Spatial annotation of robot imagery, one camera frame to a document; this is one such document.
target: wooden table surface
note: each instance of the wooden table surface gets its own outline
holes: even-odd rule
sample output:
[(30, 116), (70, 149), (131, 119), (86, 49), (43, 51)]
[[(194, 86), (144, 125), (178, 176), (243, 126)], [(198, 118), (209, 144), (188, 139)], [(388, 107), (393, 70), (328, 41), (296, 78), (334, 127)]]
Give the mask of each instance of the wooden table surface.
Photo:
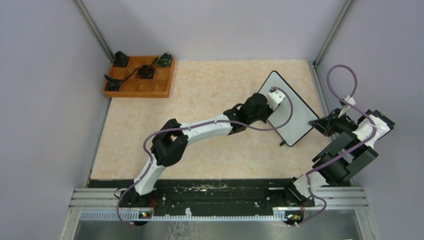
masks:
[[(142, 146), (149, 134), (172, 118), (197, 122), (244, 103), (273, 70), (322, 117), (305, 59), (177, 61), (169, 98), (112, 99), (90, 178), (135, 178), (148, 160)], [(270, 127), (262, 122), (254, 126)], [(299, 177), (311, 169), (311, 159), (330, 140), (313, 129), (293, 147), (279, 146), (280, 142), (274, 131), (251, 129), (196, 142), (161, 179)]]

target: robotic arm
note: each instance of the robotic arm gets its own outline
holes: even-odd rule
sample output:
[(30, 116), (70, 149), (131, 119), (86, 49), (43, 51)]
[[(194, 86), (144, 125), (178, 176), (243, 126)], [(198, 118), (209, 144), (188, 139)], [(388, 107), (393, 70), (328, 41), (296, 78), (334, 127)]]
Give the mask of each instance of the robotic arm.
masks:
[(134, 186), (135, 191), (140, 196), (150, 193), (164, 170), (180, 161), (188, 145), (215, 136), (240, 133), (246, 130), (245, 125), (256, 121), (266, 123), (285, 98), (281, 90), (271, 91), (267, 95), (254, 93), (244, 104), (239, 103), (208, 120), (191, 123), (178, 123), (175, 118), (168, 120), (161, 130), (180, 130), (159, 133), (153, 138), (150, 148), (152, 161), (148, 161), (134, 179), (134, 183), (139, 181)]

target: table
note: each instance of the table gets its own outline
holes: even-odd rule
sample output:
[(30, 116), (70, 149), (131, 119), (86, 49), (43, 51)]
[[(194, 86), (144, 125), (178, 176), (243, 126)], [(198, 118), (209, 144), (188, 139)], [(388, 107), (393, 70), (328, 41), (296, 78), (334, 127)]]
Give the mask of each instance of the table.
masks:
[[(172, 118), (197, 122), (244, 103), (273, 70), (322, 117), (306, 59), (177, 61), (169, 98), (112, 99), (90, 178), (135, 178), (148, 160), (142, 144), (149, 134)], [(270, 127), (262, 122), (254, 126)], [(275, 131), (247, 129), (190, 145), (161, 179), (299, 177), (329, 141), (313, 129), (293, 147), (279, 146)]]

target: gray wall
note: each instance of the gray wall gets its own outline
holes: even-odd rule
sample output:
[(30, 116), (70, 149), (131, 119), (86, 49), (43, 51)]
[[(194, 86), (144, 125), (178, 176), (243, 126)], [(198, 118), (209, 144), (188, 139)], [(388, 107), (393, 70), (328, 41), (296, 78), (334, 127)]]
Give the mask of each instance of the gray wall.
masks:
[(312, 60), (341, 0), (84, 0), (110, 47), (183, 60)]
[(0, 239), (58, 239), (110, 63), (71, 0), (0, 3)]
[[(358, 1), (320, 68), (324, 76), (335, 64), (352, 67), (359, 80), (357, 105), (378, 109), (396, 123), (375, 144), (379, 157), (355, 178), (365, 187), (384, 240), (424, 235), (423, 9), (420, 0)], [(350, 93), (346, 70), (331, 76), (338, 93)]]

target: metal frame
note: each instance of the metal frame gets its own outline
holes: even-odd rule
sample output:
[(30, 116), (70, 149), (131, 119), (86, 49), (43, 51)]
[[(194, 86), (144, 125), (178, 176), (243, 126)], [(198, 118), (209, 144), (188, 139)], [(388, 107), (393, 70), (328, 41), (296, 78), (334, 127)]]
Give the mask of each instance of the metal frame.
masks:
[[(72, 0), (82, 17), (84, 18), (87, 26), (97, 39), (97, 42), (103, 49), (106, 57), (113, 62), (113, 52), (107, 44), (105, 38), (102, 36), (99, 28), (88, 12), (82, 0)], [(331, 111), (330, 102), (327, 92), (325, 91), (324, 81), (322, 79), (319, 66), (328, 52), (331, 44), (333, 43), (337, 33), (339, 32), (347, 14), (352, 9), (356, 0), (346, 0), (341, 12), (335, 21), (333, 28), (329, 32), (316, 60), (309, 61), (310, 73), (318, 93), (319, 101), (321, 103), (322, 111), (325, 115)], [(101, 138), (103, 126), (100, 128), (98, 135), (97, 147)], [(96, 149), (94, 150), (92, 162), (96, 156)], [(61, 240), (73, 240), (77, 231), (79, 221), (102, 220), (102, 221), (117, 221), (116, 206), (117, 199), (113, 196), (116, 188), (77, 188), (75, 189), (72, 200), (69, 204), (69, 209), (66, 215), (65, 223), (60, 236)], [(364, 240), (375, 239), (379, 240), (380, 235), (374, 223), (367, 198), (362, 187), (323, 187), (316, 191), (316, 194), (327, 201), (328, 210), (355, 210), (357, 222), (359, 225), (362, 238)], [(322, 202), (317, 201), (316, 206), (306, 207), (306, 210), (317, 210), (322, 208)], [(275, 207), (273, 208), (273, 215), (270, 216), (251, 216), (251, 217), (215, 217), (204, 218), (196, 217), (186, 214), (185, 216), (153, 216), (150, 221), (281, 221), (282, 213), (289, 210), (298, 210), (298, 207)], [(126, 220), (134, 220), (138, 217), (140, 211), (149, 211), (147, 208), (122, 208), (122, 216)]]

